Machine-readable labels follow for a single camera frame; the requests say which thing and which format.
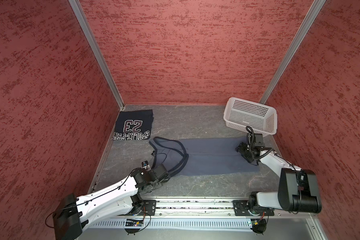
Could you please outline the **grey blue tank top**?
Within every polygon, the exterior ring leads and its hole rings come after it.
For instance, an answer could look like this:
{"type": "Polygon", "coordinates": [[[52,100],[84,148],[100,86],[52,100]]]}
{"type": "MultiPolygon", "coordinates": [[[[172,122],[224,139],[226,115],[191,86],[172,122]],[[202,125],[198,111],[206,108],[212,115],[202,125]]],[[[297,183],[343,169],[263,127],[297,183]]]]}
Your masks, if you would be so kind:
{"type": "Polygon", "coordinates": [[[236,147],[245,137],[169,140],[150,139],[153,168],[164,166],[170,176],[206,176],[257,173],[260,168],[248,163],[236,147]]]}

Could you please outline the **navy tank top red trim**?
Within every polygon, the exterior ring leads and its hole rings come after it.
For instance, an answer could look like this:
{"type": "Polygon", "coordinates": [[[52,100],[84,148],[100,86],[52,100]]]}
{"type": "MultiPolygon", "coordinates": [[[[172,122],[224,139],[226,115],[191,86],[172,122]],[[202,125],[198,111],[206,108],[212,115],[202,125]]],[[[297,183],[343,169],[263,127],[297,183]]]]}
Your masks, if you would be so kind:
{"type": "Polygon", "coordinates": [[[153,110],[120,112],[115,123],[112,140],[140,141],[151,137],[153,110]]]}

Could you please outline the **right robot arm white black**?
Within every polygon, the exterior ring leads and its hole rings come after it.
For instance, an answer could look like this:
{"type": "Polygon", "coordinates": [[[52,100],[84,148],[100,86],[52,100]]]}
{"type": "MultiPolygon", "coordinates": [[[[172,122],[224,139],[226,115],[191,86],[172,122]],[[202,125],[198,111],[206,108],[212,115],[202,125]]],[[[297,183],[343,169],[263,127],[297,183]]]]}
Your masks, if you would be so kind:
{"type": "Polygon", "coordinates": [[[316,174],[304,170],[281,157],[274,149],[254,147],[240,143],[236,147],[249,164],[261,163],[279,177],[276,192],[252,192],[243,207],[252,216],[259,216],[271,210],[289,213],[312,213],[322,211],[322,201],[316,174]]]}

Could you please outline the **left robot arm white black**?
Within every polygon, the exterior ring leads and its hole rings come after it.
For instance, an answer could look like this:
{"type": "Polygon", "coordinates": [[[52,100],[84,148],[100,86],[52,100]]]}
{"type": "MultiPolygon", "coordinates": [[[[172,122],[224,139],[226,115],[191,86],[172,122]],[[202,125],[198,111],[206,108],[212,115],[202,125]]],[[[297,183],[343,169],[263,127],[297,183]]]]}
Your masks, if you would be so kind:
{"type": "Polygon", "coordinates": [[[170,178],[163,165],[151,169],[144,163],[120,182],[98,192],[67,195],[52,213],[55,238],[75,240],[87,228],[114,216],[151,216],[153,209],[141,196],[160,188],[170,178]]]}

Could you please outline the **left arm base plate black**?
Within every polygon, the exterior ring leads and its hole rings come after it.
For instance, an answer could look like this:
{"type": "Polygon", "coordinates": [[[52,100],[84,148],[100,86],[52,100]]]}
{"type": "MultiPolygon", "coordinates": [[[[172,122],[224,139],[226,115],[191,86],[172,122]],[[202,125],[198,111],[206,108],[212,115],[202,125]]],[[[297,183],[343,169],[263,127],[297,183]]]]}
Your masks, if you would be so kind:
{"type": "Polygon", "coordinates": [[[143,200],[143,205],[137,216],[154,216],[156,212],[157,201],[156,200],[143,200]]]}

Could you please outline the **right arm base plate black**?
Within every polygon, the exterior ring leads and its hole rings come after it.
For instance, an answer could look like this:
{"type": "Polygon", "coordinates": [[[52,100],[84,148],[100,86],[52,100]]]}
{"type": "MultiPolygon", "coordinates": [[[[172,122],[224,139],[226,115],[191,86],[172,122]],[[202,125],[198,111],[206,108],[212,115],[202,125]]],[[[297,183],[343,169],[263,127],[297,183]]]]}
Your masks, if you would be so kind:
{"type": "Polygon", "coordinates": [[[273,217],[275,215],[273,209],[258,205],[251,206],[247,200],[234,200],[233,210],[235,212],[235,216],[241,217],[273,217]]]}

